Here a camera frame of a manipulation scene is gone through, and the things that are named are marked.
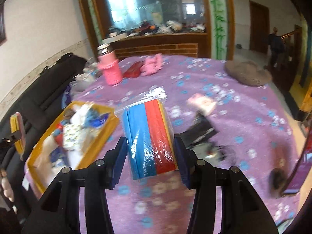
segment pink plush toy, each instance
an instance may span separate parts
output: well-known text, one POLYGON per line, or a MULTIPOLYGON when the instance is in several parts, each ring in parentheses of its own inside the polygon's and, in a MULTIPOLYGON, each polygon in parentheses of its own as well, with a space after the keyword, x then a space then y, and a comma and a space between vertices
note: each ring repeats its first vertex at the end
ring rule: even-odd
POLYGON ((162 54, 156 54, 154 57, 147 57, 144 65, 141 67, 141 75, 152 75, 163 68, 162 54))

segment doorway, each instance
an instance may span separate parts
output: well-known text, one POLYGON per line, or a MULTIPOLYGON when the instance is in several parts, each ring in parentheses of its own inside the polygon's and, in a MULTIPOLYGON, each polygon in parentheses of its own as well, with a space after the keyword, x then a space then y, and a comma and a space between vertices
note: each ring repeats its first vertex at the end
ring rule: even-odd
POLYGON ((268 51, 269 8, 249 1, 250 5, 250 50, 266 54, 268 51))

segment person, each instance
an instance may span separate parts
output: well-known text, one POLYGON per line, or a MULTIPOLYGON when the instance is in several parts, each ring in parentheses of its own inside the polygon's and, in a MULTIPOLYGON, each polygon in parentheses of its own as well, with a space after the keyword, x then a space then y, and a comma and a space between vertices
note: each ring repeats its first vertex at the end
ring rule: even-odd
POLYGON ((269 66, 266 68, 272 69, 274 66, 277 66, 277 59, 282 60, 283 53, 285 52, 285 45, 281 36, 277 35, 277 28, 273 28, 273 33, 269 34, 268 44, 271 49, 271 57, 269 60, 269 66))

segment mirror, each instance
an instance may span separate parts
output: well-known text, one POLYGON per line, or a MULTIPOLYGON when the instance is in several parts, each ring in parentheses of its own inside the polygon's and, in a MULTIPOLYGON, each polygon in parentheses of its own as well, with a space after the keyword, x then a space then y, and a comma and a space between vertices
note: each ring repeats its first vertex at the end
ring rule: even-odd
POLYGON ((108 0, 111 21, 122 30, 139 27, 144 20, 152 25, 168 20, 185 25, 202 24, 203 0, 108 0))

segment brown cushion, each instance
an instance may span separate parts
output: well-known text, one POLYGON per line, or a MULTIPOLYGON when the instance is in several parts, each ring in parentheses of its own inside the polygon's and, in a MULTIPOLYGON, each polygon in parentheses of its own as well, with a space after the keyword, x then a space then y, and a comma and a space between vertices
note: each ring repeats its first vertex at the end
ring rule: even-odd
POLYGON ((272 80, 270 72, 253 61, 227 61, 224 64, 224 69, 238 82, 249 86, 261 86, 272 80))

